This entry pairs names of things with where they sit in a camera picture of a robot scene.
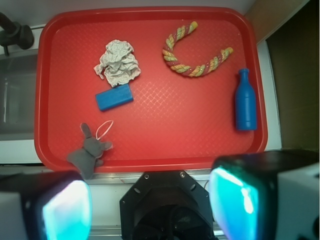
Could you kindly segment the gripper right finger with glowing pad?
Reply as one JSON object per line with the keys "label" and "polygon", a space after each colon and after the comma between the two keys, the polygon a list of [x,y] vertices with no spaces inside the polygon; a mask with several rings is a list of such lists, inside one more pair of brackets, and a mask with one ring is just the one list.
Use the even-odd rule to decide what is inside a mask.
{"label": "gripper right finger with glowing pad", "polygon": [[317,240],[319,176],[317,151],[220,156],[208,183],[214,220],[229,240]]}

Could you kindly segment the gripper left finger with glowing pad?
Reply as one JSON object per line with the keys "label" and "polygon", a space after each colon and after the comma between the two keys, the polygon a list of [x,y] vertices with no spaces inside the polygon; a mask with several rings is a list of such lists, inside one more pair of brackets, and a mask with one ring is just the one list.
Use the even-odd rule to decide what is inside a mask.
{"label": "gripper left finger with glowing pad", "polygon": [[0,176],[2,240],[87,240],[89,185],[76,171]]}

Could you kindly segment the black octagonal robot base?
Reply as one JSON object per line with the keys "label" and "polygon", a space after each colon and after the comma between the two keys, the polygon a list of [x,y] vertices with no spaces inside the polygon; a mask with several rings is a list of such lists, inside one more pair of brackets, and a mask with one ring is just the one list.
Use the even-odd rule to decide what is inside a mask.
{"label": "black octagonal robot base", "polygon": [[215,240],[209,192],[184,170],[145,172],[119,201],[124,240]]}

